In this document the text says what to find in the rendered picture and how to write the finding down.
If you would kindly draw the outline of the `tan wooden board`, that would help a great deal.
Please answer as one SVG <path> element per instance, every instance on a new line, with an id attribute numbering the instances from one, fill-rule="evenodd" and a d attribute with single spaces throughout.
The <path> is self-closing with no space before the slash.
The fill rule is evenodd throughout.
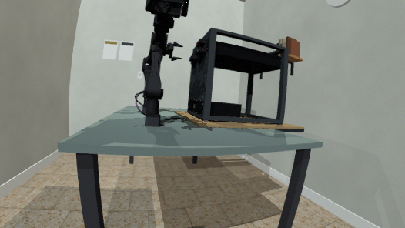
<path id="1" fill-rule="evenodd" d="M 304 129 L 305 127 L 291 127 L 294 125 L 290 124 L 274 124 L 269 126 L 256 126 L 261 123 L 257 122 L 230 122 L 230 121 L 216 121 L 216 120 L 209 120 L 203 121 L 197 116 L 194 116 L 188 112 L 182 111 L 175 111 L 176 114 L 180 115 L 184 119 L 192 122 L 193 124 L 197 125 L 198 127 L 221 127 L 221 128 L 256 128 L 256 129 Z"/>

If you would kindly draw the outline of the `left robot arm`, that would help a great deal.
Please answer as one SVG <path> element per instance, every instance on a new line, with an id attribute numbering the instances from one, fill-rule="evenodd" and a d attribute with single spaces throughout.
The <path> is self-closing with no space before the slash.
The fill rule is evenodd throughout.
<path id="1" fill-rule="evenodd" d="M 168 51 L 172 51 L 173 50 L 173 45 L 171 45 L 172 43 L 168 43 L 169 45 L 169 50 Z M 146 65 L 149 64 L 149 65 Z M 151 65 L 150 65 L 151 64 Z M 151 55 L 148 55 L 148 57 L 143 59 L 143 64 L 142 64 L 142 72 L 145 76 L 145 88 L 148 87 L 148 80 L 150 77 L 150 71 L 151 71 L 151 67 L 152 67 L 152 60 L 151 60 Z M 147 106 L 147 100 L 146 100 L 146 91 L 144 91 L 143 93 L 143 97 L 144 97 L 144 106 Z"/>

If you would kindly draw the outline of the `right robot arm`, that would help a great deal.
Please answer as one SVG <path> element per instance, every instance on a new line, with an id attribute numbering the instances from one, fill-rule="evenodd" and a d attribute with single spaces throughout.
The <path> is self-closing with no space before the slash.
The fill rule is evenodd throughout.
<path id="1" fill-rule="evenodd" d="M 157 19 L 157 21 L 156 21 Z M 171 20 L 171 21 L 170 21 Z M 152 32 L 151 44 L 149 54 L 152 58 L 152 67 L 151 67 L 151 74 L 148 81 L 148 87 L 146 87 L 146 99 L 147 99 L 147 106 L 146 106 L 146 117 L 158 117 L 160 118 L 159 114 L 159 101 L 162 100 L 163 91 L 161 89 L 161 80 L 160 80 L 160 64 L 162 57 L 166 55 L 166 46 L 167 46 L 167 39 L 169 29 L 173 29 L 174 21 L 173 18 L 170 20 L 161 20 L 158 15 L 154 17 L 154 32 Z M 152 40 L 154 43 L 152 43 Z M 161 45 L 156 45 L 156 42 L 162 43 Z M 164 48 L 165 45 L 165 48 Z M 152 54 L 151 54 L 152 53 Z M 151 97 L 151 98 L 150 98 Z M 148 100 L 149 99 L 149 100 Z"/>

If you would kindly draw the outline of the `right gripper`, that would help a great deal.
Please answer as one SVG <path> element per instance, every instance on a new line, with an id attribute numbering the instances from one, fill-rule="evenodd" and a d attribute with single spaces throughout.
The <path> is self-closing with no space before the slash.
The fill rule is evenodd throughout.
<path id="1" fill-rule="evenodd" d="M 145 10 L 147 12 L 151 12 L 151 14 L 158 15 L 161 20 L 168 21 L 172 17 L 186 17 L 188 13 L 188 7 L 189 0 L 146 0 Z"/>

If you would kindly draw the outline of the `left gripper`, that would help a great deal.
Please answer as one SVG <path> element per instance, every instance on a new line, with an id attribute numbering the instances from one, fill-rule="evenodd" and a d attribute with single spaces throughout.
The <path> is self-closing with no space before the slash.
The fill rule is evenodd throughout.
<path id="1" fill-rule="evenodd" d="M 178 44 L 177 42 L 174 42 L 172 45 L 173 45 L 173 49 L 174 49 L 174 46 L 175 46 L 175 47 L 183 47 L 182 45 Z M 169 45 L 166 46 L 166 54 L 169 55 L 169 57 L 171 57 L 171 61 L 174 61 L 174 60 L 177 60 L 177 59 L 181 59 L 181 58 L 178 58 L 178 57 L 172 57 L 173 50 L 172 50 L 171 52 L 168 51 L 168 50 L 169 50 Z M 173 59 L 174 59 L 174 60 L 173 60 Z"/>

